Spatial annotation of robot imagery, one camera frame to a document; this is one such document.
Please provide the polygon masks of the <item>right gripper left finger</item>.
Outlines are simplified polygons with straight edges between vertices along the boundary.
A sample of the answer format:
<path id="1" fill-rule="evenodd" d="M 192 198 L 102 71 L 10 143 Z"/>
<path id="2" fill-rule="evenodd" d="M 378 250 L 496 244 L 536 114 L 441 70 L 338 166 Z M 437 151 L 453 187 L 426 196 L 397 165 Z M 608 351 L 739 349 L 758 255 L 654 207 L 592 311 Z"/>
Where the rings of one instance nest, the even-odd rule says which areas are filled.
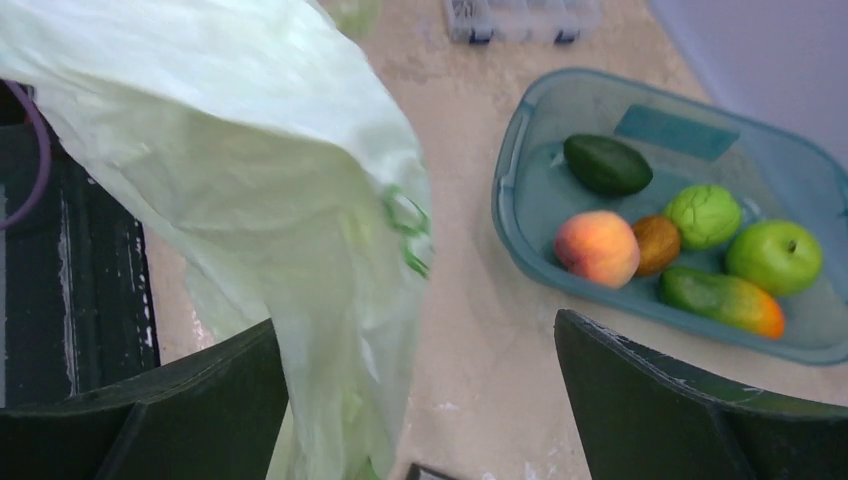
<path id="1" fill-rule="evenodd" d="M 270 321 L 52 405 L 1 412 L 4 479 L 263 479 L 288 394 Z"/>

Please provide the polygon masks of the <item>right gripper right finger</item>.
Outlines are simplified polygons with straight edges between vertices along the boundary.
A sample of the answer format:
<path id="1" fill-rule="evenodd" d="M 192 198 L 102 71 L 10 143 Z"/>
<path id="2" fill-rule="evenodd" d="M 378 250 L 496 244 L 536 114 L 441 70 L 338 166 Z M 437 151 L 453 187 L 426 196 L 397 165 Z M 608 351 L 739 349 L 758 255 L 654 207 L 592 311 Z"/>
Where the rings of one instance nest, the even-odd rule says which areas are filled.
<path id="1" fill-rule="evenodd" d="M 739 383 L 560 310 L 554 340 L 595 479 L 843 479 L 847 411 Z"/>

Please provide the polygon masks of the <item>green orange fake mango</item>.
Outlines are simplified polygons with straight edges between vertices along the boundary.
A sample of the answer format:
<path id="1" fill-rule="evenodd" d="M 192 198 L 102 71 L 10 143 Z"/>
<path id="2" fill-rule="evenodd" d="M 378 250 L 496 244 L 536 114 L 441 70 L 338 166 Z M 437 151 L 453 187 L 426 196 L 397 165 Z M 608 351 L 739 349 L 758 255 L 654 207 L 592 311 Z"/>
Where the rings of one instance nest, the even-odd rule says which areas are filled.
<path id="1" fill-rule="evenodd" d="M 772 340 L 784 334 L 786 319 L 777 300 L 735 276 L 673 266 L 660 274 L 658 297 L 670 307 Z"/>

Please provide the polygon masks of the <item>orange fake peach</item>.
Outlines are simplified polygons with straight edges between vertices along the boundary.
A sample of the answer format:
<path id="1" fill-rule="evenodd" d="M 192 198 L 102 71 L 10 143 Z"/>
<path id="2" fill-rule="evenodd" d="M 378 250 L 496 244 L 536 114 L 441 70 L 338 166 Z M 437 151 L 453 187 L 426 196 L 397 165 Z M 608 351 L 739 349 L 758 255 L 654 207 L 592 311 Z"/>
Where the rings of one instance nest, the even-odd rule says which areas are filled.
<path id="1" fill-rule="evenodd" d="M 554 237 L 554 253 L 571 274 L 613 289 L 633 278 L 640 261 L 630 225 L 608 210 L 569 218 Z"/>

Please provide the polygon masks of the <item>brown fake kiwi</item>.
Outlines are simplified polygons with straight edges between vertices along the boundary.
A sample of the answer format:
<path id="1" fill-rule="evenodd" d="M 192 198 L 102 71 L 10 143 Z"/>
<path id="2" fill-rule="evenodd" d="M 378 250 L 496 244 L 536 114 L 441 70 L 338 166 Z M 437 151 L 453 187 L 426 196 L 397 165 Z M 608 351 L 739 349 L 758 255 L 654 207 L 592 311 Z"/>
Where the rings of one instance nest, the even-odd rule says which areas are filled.
<path id="1" fill-rule="evenodd" d="M 681 252 L 681 235 L 675 224 L 663 215 L 649 215 L 636 221 L 633 234 L 640 250 L 635 275 L 648 277 L 666 269 Z"/>

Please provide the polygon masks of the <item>green fake lime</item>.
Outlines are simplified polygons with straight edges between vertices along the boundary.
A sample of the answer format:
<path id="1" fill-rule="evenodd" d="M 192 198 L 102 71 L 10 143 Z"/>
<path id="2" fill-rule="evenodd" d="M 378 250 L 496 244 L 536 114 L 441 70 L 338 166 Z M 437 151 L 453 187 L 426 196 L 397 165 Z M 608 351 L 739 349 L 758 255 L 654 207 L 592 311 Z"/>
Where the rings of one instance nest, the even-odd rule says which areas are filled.
<path id="1" fill-rule="evenodd" d="M 663 210 L 688 250 L 705 250 L 729 240 L 743 221 L 734 196 L 720 185 L 692 185 L 681 190 Z"/>

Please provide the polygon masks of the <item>teal plastic bin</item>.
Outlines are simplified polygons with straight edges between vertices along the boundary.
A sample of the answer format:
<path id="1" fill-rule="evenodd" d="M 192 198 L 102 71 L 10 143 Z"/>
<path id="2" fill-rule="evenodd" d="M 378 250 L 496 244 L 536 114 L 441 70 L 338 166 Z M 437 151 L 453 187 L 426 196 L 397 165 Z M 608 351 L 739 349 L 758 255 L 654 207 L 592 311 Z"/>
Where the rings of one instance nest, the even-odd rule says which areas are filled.
<path id="1" fill-rule="evenodd" d="M 564 144 L 575 134 L 632 147 L 651 181 L 624 197 L 590 190 L 567 165 Z M 815 283 L 780 299 L 786 327 L 775 340 L 663 304 L 656 277 L 610 289 L 570 274 L 554 253 L 557 230 L 575 215 L 609 210 L 635 222 L 665 213 L 693 241 L 677 263 L 719 273 L 727 244 L 706 246 L 702 236 L 733 207 L 746 227 L 768 220 L 804 227 L 824 254 Z M 802 364 L 847 359 L 847 173 L 796 134 L 619 76 L 557 70 L 527 88 L 511 117 L 492 215 L 513 262 L 542 285 Z"/>

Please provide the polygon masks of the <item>green fake apple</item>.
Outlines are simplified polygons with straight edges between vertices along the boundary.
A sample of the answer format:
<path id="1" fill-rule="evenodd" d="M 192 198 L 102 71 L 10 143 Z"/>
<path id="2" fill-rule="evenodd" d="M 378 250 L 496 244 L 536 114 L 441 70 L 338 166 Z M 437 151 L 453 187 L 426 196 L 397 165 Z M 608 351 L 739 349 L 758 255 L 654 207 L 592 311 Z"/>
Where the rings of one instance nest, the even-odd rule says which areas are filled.
<path id="1" fill-rule="evenodd" d="M 823 268 L 823 251 L 801 225 L 780 219 L 756 222 L 730 243 L 725 271 L 773 296 L 798 294 L 811 287 Z"/>

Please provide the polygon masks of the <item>dark green fake avocado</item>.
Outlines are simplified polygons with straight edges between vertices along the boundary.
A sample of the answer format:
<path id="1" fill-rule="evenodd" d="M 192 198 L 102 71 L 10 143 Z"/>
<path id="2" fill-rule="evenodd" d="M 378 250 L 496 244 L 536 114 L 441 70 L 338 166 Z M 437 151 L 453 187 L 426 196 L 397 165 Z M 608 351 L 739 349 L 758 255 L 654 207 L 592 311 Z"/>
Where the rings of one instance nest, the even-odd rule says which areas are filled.
<path id="1" fill-rule="evenodd" d="M 644 156 L 612 137 L 573 134 L 563 142 L 570 172 L 589 190 L 608 197 L 624 197 L 644 190 L 654 172 Z"/>

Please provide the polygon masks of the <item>light green plastic bag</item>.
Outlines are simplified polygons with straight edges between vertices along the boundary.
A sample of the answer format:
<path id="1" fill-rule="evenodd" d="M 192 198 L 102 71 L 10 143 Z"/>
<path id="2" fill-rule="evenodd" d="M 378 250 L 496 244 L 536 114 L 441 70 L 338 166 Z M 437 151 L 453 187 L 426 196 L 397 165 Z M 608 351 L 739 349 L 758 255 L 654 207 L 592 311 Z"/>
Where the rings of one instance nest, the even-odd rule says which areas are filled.
<path id="1" fill-rule="evenodd" d="M 356 37 L 377 1 L 5 1 L 1 75 L 186 260 L 210 331 L 271 320 L 277 479 L 385 479 L 433 257 L 420 143 Z"/>

